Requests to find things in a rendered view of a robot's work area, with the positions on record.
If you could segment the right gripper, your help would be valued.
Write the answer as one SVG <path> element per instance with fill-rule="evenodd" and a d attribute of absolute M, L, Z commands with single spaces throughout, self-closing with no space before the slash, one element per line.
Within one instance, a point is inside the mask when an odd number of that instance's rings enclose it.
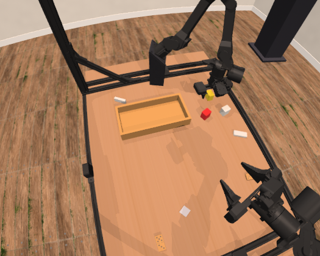
<path fill-rule="evenodd" d="M 260 192 L 260 187 L 266 183 L 270 177 L 275 177 L 277 180 L 279 180 L 283 175 L 282 171 L 275 167 L 272 171 L 271 168 L 269 169 L 259 169 L 254 166 L 251 166 L 245 162 L 241 162 L 242 167 L 248 172 L 248 174 L 257 182 L 260 181 L 262 184 L 250 195 L 248 196 L 242 203 L 239 202 L 241 199 L 240 196 L 236 195 L 231 188 L 223 181 L 220 180 L 222 189 L 224 191 L 224 194 L 226 196 L 227 205 L 228 208 L 226 209 L 229 211 L 224 217 L 229 223 L 235 223 L 237 220 L 239 220 L 246 212 L 247 208 L 254 209 L 258 215 L 261 217 L 260 220 L 263 222 L 265 221 L 267 224 L 273 222 L 285 209 L 283 205 L 279 205 L 278 203 L 273 206 L 273 209 L 275 212 L 273 214 L 268 213 L 267 211 L 261 209 L 254 200 L 251 201 L 251 199 L 259 197 L 257 194 Z"/>

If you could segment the orange domino tile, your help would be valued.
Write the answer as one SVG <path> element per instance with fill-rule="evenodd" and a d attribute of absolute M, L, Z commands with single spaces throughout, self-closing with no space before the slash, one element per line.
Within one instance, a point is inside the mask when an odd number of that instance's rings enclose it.
<path fill-rule="evenodd" d="M 253 178 L 249 174 L 245 174 L 246 180 L 252 180 Z"/>
<path fill-rule="evenodd" d="M 166 246 L 162 237 L 162 234 L 155 236 L 155 240 L 157 243 L 158 251 L 166 250 Z"/>

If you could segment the yellow block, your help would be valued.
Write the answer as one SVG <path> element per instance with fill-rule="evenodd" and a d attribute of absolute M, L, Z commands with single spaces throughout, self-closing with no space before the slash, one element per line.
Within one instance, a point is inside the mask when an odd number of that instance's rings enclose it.
<path fill-rule="evenodd" d="M 212 92 L 212 90 L 207 90 L 207 94 L 205 95 L 207 101 L 211 101 L 213 100 L 214 94 Z"/>

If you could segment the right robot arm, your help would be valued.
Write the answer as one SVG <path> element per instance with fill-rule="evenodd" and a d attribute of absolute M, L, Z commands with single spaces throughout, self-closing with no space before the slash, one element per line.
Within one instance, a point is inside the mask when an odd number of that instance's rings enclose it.
<path fill-rule="evenodd" d="M 273 214 L 275 210 L 272 206 L 284 203 L 281 198 L 284 186 L 284 183 L 271 177 L 260 187 L 260 196 L 254 202 L 263 210 L 269 210 L 267 212 Z M 307 186 L 291 201 L 291 204 L 291 210 L 301 219 L 300 221 L 285 208 L 273 222 L 268 224 L 280 237 L 277 240 L 277 247 L 289 249 L 289 243 L 298 236 L 297 231 L 307 222 L 301 229 L 300 238 L 293 244 L 293 254 L 320 256 L 320 241 L 316 239 L 316 229 L 313 225 L 320 219 L 320 195 Z"/>

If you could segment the red block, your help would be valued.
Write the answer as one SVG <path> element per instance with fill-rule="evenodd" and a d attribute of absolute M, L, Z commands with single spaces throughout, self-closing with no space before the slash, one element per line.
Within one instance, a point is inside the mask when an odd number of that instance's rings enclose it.
<path fill-rule="evenodd" d="M 201 118 L 203 120 L 206 120 L 210 114 L 211 114 L 212 111 L 210 111 L 208 108 L 206 108 L 202 113 L 201 113 Z"/>

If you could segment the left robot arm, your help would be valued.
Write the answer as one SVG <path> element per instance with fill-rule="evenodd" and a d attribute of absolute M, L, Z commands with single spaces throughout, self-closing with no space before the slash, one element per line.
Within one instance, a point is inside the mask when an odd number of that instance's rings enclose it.
<path fill-rule="evenodd" d="M 175 34 L 175 36 L 170 36 L 164 38 L 158 45 L 154 44 L 154 54 L 165 59 L 164 57 L 168 55 L 172 50 L 178 51 L 188 46 L 190 40 L 190 34 L 195 28 L 196 24 L 202 18 L 206 10 L 215 0 L 200 0 L 196 8 L 193 10 L 192 14 L 184 24 L 183 28 Z M 232 34 L 233 25 L 235 20 L 235 11 L 237 7 L 236 0 L 221 0 L 225 5 L 225 16 L 224 16 L 224 27 L 222 33 L 222 40 L 219 45 L 217 58 L 210 60 L 211 65 L 213 65 L 212 75 L 217 78 L 222 78 L 227 70 L 227 79 L 240 84 L 245 68 L 234 65 L 232 54 L 233 54 L 233 44 L 232 44 Z M 167 39 L 169 38 L 169 39 Z M 176 49 L 177 48 L 177 49 Z M 231 62 L 230 62 L 231 61 Z M 220 82 L 214 81 L 210 88 L 213 88 L 216 97 L 224 96 L 228 94 L 231 86 L 224 84 L 224 79 Z"/>

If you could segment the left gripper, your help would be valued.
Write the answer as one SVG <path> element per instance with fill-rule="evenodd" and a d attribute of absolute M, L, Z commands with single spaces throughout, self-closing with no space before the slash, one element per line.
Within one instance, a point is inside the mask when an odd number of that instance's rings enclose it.
<path fill-rule="evenodd" d="M 212 75 L 212 72 L 209 72 L 209 75 L 210 75 L 210 78 L 207 79 L 208 84 L 204 85 L 203 82 L 196 82 L 196 83 L 194 83 L 194 85 L 193 85 L 194 89 L 196 90 L 196 93 L 197 93 L 198 95 L 201 95 L 201 96 L 202 96 L 202 99 L 205 98 L 205 95 L 207 94 L 207 90 L 208 90 L 208 89 L 211 89 L 211 88 L 210 88 L 210 85 L 211 85 L 214 81 L 216 81 L 216 80 L 217 80 L 218 82 L 220 82 L 220 81 L 222 81 L 222 80 L 225 78 L 225 79 L 224 79 L 224 84 L 230 85 L 231 88 L 232 88 L 233 83 L 232 83 L 231 80 L 227 79 L 227 77 L 217 78 L 217 77 L 214 77 L 214 76 Z"/>

